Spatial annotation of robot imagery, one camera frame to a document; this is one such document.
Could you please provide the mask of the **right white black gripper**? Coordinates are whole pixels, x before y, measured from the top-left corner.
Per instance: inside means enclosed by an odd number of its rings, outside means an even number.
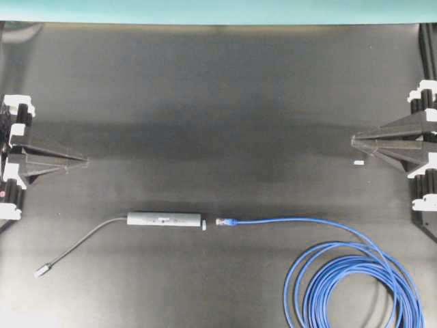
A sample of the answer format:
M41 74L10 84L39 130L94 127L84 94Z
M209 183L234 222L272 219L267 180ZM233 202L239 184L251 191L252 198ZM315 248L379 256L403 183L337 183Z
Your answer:
M351 138L351 146L407 173L415 183L412 209L436 212L436 81L422 80L408 97L411 115ZM419 135L413 140L381 139ZM426 150L425 143L431 147Z

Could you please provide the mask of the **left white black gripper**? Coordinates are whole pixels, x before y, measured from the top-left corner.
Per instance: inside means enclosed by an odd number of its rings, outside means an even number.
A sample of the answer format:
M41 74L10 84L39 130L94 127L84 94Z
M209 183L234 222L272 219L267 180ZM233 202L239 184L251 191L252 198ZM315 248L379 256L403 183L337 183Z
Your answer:
M67 174L86 167L88 158L63 145L19 145L29 131L36 110L31 97L1 97L1 218L20 219L27 185L48 174Z

